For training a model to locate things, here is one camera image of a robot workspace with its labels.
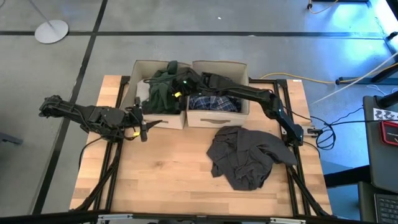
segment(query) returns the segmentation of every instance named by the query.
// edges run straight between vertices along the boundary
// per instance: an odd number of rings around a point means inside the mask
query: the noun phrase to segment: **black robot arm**
[[[236,84],[229,78],[212,73],[203,73],[200,77],[190,68],[183,71],[177,78],[177,89],[183,95],[202,93],[204,95],[228,95],[258,102],[269,119],[276,119],[286,130],[287,144],[303,145],[303,128],[294,124],[285,113],[282,101],[272,90],[263,90]]]
[[[126,128],[140,127],[141,141],[147,141],[147,131],[161,121],[145,123],[139,99],[132,107],[123,110],[108,106],[81,106],[69,103],[54,95],[45,99],[40,107],[39,116],[63,117],[80,124],[85,132],[95,132],[103,139],[111,142],[132,140],[135,137],[125,137],[123,131]]]

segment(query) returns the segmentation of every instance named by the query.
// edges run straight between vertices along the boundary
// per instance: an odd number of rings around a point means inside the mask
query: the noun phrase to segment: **wooden table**
[[[115,106],[120,80],[121,76],[104,77],[98,106]],[[302,82],[287,82],[293,111],[309,117]],[[271,84],[251,86],[273,89]],[[294,116],[294,121],[310,125],[298,116]],[[255,102],[250,104],[250,114],[243,127],[280,136],[277,121],[268,119]],[[261,189],[248,192],[233,190],[225,176],[212,178],[212,161],[206,151],[216,132],[217,129],[211,128],[152,128],[147,142],[139,139],[124,141],[111,211],[291,217],[287,173],[283,164],[274,164]],[[127,136],[131,134],[130,130],[126,132]],[[97,137],[97,134],[90,133],[87,141]],[[305,141],[315,143],[310,137],[305,137]],[[106,141],[101,140],[86,148],[70,208],[79,206],[98,183],[105,146]],[[307,188],[323,209],[331,213],[317,150],[304,144],[300,147],[300,155]],[[303,214],[297,186],[295,191],[299,212]],[[104,208],[107,192],[106,186],[100,208]]]

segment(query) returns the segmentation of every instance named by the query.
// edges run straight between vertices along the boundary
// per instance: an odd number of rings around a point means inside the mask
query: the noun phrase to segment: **cardboard box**
[[[247,65],[239,62],[195,61],[192,68],[199,75],[210,72],[232,79],[235,83],[249,85]],[[242,126],[249,114],[249,101],[242,100],[240,113],[227,111],[190,110],[187,103],[189,127],[222,128],[223,126]]]
[[[152,77],[156,71],[160,69],[166,69],[169,62],[155,61],[155,60],[137,60],[132,69],[130,78],[129,89],[126,93],[126,97],[122,102],[121,109],[134,104],[134,99],[137,92],[137,83],[145,78]],[[178,68],[190,67],[191,65],[186,63],[178,63]],[[144,120],[157,121],[162,120],[163,122],[156,125],[160,128],[173,128],[183,129],[185,124],[186,111],[181,111],[180,114],[145,114]]]

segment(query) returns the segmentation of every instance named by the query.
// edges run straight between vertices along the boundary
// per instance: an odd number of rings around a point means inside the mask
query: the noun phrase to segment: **gray floor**
[[[73,31],[92,30],[100,0],[47,2],[35,0],[49,19],[63,19]],[[374,19],[380,11],[365,4],[338,4],[321,14],[305,10],[307,0],[109,0],[102,31],[264,31],[264,32],[380,32]],[[314,10],[327,6],[316,3]],[[6,1],[0,8],[0,30],[34,30],[43,21],[27,1]],[[24,139],[22,146],[0,144],[0,216],[31,210],[48,161],[60,119],[39,118],[44,97],[69,99],[89,37],[68,36],[42,45],[32,36],[0,36],[0,131]],[[391,56],[384,41],[361,38],[314,37],[97,37],[77,103],[95,104],[103,75],[130,75],[137,59],[237,60],[248,64],[250,77],[287,72],[333,81],[364,75]],[[338,86],[304,81],[309,103]],[[390,91],[393,86],[380,86]],[[361,107],[364,95],[379,94],[353,86],[310,112],[334,121]],[[363,119],[358,112],[349,119]],[[325,173],[369,163],[364,124],[335,128],[338,139],[322,151]],[[71,124],[44,206],[44,212],[67,211],[77,175],[78,156],[86,134]],[[358,219],[353,189],[329,190],[333,213]]]

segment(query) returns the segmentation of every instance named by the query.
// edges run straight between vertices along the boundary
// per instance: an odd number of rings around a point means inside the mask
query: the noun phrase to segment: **plaid shirt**
[[[189,99],[190,110],[217,110],[240,112],[241,99],[230,96],[191,96]]]

